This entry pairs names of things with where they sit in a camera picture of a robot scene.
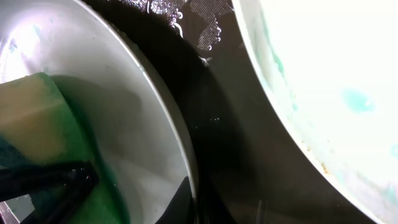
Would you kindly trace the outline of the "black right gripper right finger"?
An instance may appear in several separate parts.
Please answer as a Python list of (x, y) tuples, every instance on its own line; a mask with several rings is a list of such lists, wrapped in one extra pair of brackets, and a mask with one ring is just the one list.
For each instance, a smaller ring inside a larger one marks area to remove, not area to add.
[(195, 209), (189, 178), (185, 177), (161, 216), (161, 224), (194, 224)]

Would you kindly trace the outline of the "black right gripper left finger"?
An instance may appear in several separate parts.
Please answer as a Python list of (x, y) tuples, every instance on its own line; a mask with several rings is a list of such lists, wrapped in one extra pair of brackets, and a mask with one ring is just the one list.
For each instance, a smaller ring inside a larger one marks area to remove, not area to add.
[(31, 212), (22, 223), (65, 224), (89, 197), (99, 180), (93, 165), (84, 161), (1, 169), (1, 201), (63, 186), (65, 191), (58, 202), (43, 214)]

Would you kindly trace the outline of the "yellow green sponge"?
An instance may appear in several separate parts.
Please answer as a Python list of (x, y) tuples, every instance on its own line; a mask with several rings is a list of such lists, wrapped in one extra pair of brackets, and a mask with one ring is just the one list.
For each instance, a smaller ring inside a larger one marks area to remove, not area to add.
[[(67, 223), (128, 223), (127, 210), (105, 171), (92, 134), (85, 131), (53, 80), (36, 73), (3, 83), (1, 169), (75, 161), (90, 162), (99, 183)], [(31, 212), (43, 214), (64, 191), (58, 186), (16, 198), (28, 197)]]

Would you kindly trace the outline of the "white plate cleaned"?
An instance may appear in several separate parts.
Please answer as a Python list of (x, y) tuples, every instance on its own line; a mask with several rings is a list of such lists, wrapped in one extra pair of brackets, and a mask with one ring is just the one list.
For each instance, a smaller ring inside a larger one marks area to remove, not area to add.
[[(166, 84), (123, 33), (83, 1), (1, 2), (1, 85), (47, 74), (91, 133), (128, 223), (161, 223), (185, 177), (194, 209), (197, 163)], [(1, 201), (22, 223), (28, 197)]]
[(276, 115), (327, 181), (397, 222), (397, 0), (234, 0)]

